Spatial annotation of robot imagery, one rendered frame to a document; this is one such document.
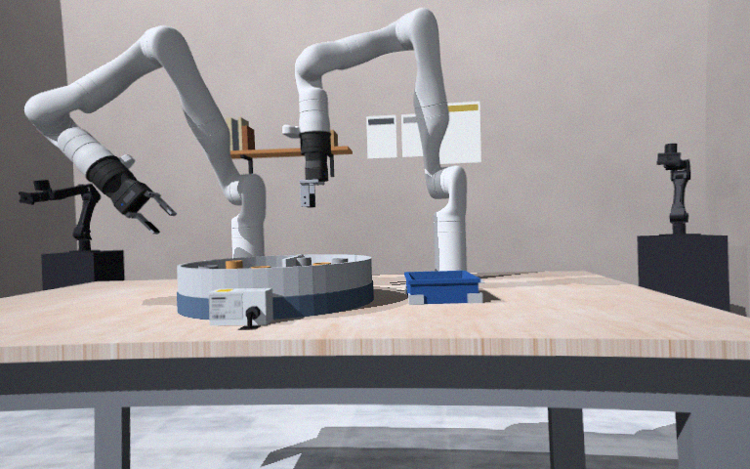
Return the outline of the blue crate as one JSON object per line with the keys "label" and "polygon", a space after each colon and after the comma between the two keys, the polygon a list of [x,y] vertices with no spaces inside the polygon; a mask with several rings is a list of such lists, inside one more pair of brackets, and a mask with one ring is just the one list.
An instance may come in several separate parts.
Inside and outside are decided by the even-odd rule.
{"label": "blue crate", "polygon": [[467,271],[404,272],[404,276],[407,296],[424,295],[424,304],[468,303],[468,293],[479,293],[480,278]]}

